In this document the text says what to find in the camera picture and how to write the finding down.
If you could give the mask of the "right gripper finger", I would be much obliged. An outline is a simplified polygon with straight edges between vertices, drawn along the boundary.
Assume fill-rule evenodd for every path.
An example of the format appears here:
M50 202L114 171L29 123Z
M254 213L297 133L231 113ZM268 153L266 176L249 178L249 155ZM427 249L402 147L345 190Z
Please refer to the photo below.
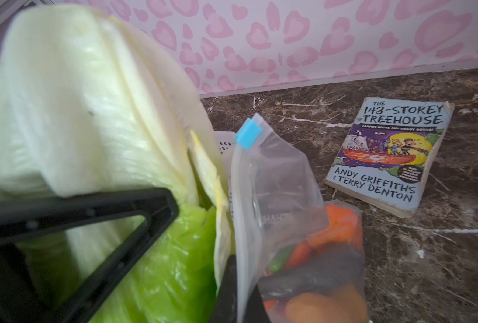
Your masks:
M237 266L236 256L226 263L224 277L208 323L236 323L237 315ZM248 300L243 322L270 323L259 288L256 286Z

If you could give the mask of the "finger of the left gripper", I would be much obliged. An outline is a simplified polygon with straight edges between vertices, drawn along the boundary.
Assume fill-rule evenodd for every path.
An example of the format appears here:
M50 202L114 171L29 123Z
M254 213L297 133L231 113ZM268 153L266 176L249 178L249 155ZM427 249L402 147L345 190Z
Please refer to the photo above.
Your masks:
M178 216L165 188L0 202L0 322L89 322L118 284ZM139 225L84 280L66 234L95 224L141 217ZM19 243L56 238L51 264L62 270L61 298L46 303Z

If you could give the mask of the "green toy pepper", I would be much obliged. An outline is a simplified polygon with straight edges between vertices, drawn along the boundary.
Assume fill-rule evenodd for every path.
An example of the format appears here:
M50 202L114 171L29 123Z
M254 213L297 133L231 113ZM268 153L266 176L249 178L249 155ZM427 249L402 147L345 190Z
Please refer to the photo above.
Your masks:
M283 269L291 258L294 249L295 246L287 246L277 251L269 262L269 271L271 273L276 273Z

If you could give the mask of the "clear zip top bag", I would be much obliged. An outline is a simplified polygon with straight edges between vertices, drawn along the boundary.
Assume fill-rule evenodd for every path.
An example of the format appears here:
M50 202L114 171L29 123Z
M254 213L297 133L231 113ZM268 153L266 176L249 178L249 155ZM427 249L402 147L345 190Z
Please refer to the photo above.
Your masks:
M327 228L327 205L351 208L361 219L362 214L347 203L324 201L306 155L282 139L261 115L248 118L235 141L230 192L236 238L237 315L243 322L259 280L274 274L268 265L275 253L307 243L308 235ZM347 243L332 243L318 250L312 248L310 259L339 245L356 249ZM364 254L364 247L359 251ZM366 301L364 274L348 285L353 285ZM271 322L291 322L286 318L290 300L263 300Z

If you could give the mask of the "dark toy eggplant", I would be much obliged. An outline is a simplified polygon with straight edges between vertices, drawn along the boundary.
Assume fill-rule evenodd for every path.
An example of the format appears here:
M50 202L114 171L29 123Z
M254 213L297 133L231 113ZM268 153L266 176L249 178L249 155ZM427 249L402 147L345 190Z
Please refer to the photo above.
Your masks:
M287 300L302 293L327 294L355 283L363 274L364 254L350 246L339 245L303 265L263 277L257 286L264 301Z

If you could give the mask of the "yellow toy potato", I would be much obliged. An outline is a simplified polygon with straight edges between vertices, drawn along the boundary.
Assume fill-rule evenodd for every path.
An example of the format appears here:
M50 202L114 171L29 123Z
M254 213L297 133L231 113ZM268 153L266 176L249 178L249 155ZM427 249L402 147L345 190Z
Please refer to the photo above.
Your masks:
M329 296L303 293L286 304L291 322L368 322L364 296L353 285L339 287Z

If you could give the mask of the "orange toy pumpkin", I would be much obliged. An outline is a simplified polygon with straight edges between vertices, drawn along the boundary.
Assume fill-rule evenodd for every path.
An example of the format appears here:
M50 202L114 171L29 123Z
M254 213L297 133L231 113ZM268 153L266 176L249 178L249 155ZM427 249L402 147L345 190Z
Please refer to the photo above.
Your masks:
M325 211L329 226L308 235L307 244L318 250L332 243L347 243L363 250L361 217L353 209L338 204L327 205Z

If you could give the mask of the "white perforated plastic basket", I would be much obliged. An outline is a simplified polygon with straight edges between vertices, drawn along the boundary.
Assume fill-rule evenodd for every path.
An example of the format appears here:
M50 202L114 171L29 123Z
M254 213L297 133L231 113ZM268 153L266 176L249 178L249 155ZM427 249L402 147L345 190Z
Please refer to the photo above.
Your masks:
M224 161L229 160L236 145L236 133L233 131L216 131L215 135L222 159Z

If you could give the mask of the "green white toy cabbage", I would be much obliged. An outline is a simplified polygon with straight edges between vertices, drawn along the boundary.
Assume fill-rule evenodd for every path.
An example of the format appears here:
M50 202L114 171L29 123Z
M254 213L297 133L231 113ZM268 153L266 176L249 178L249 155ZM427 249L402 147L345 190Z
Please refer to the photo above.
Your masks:
M0 54L0 201L166 188L180 213L95 322L207 322L230 255L226 172L190 77L84 5L26 9Z

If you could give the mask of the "orange toy carrot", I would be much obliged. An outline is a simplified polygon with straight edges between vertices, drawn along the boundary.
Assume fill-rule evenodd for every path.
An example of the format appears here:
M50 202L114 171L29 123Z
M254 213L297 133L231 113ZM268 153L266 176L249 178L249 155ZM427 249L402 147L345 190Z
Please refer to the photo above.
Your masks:
M313 254L313 249L306 243L301 242L297 244L290 255L290 258L284 265L285 269L300 266L310 259Z

